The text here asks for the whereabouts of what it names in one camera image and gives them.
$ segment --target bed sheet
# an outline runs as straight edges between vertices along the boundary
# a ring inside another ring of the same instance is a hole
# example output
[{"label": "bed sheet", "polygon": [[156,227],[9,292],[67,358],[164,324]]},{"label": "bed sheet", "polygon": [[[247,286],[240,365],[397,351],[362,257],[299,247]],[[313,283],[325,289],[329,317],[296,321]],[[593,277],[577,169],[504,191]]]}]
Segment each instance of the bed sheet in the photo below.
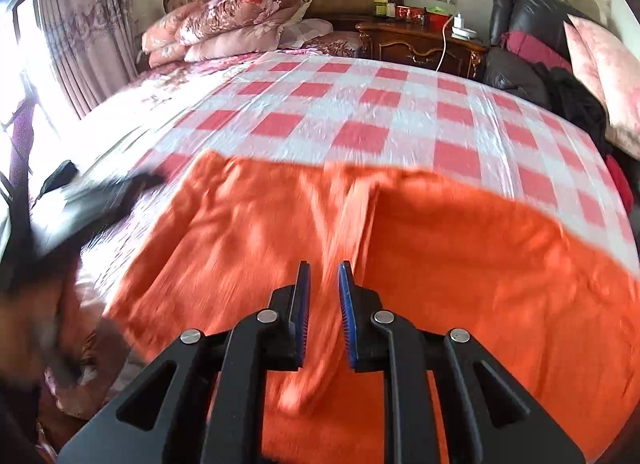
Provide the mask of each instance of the bed sheet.
[{"label": "bed sheet", "polygon": [[534,206],[639,273],[609,172],[588,135],[571,123],[447,74],[267,52],[228,73],[138,159],[138,167],[161,169],[171,182],[143,197],[129,220],[84,250],[83,265],[107,302],[180,174],[205,149],[313,165],[431,169]]}]

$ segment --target orange towel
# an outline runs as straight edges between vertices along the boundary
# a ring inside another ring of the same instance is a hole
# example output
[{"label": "orange towel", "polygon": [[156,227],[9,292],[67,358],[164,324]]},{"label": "orange towel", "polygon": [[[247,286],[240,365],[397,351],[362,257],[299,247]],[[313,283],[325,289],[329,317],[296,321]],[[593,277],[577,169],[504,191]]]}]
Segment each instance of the orange towel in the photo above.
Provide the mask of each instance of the orange towel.
[{"label": "orange towel", "polygon": [[305,368],[268,379],[263,450],[285,462],[382,462],[383,384],[350,372],[337,266],[418,328],[462,326],[588,459],[640,397],[639,284],[525,205],[433,173],[205,153],[110,308],[147,358],[183,330],[229,329],[312,267]]}]

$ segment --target metal pin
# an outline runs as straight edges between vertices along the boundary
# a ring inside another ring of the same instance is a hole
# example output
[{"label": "metal pin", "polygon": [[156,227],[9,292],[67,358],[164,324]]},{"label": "metal pin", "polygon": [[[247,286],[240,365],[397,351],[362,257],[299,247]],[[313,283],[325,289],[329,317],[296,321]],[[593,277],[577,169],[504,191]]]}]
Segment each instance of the metal pin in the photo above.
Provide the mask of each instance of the metal pin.
[{"label": "metal pin", "polygon": [[271,309],[265,309],[258,312],[258,321],[260,323],[273,323],[278,319],[278,313]]},{"label": "metal pin", "polygon": [[391,323],[396,317],[392,312],[388,310],[379,310],[375,314],[373,314],[373,319],[378,323]]},{"label": "metal pin", "polygon": [[453,329],[449,335],[456,343],[466,343],[471,339],[471,334],[464,329]]},{"label": "metal pin", "polygon": [[194,343],[200,341],[200,337],[202,337],[202,334],[200,334],[199,330],[189,329],[180,334],[180,341],[182,341],[185,345],[193,345]]}]

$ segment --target curtain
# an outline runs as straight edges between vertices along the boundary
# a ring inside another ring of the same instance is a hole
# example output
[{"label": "curtain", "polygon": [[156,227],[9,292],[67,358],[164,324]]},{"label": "curtain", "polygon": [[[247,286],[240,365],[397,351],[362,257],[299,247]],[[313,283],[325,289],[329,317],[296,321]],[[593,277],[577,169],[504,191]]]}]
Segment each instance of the curtain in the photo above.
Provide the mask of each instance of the curtain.
[{"label": "curtain", "polygon": [[136,75],[127,0],[38,0],[54,72],[82,119]]}]

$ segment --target power cord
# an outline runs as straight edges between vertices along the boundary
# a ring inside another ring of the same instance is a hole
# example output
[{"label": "power cord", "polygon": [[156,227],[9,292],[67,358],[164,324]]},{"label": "power cord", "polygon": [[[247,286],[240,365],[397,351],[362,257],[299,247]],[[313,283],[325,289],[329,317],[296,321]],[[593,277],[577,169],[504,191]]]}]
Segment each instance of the power cord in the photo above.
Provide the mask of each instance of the power cord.
[{"label": "power cord", "polygon": [[453,18],[455,18],[455,16],[451,16],[449,19],[447,19],[447,22],[444,24],[444,27],[442,27],[442,42],[444,43],[444,45],[442,46],[442,57],[440,58],[440,63],[438,63],[438,68],[436,68],[436,72],[438,72],[440,67],[442,66],[442,62],[444,61],[444,54],[445,52],[447,52],[447,36],[445,35],[445,31],[447,30],[447,25],[451,23]]}]

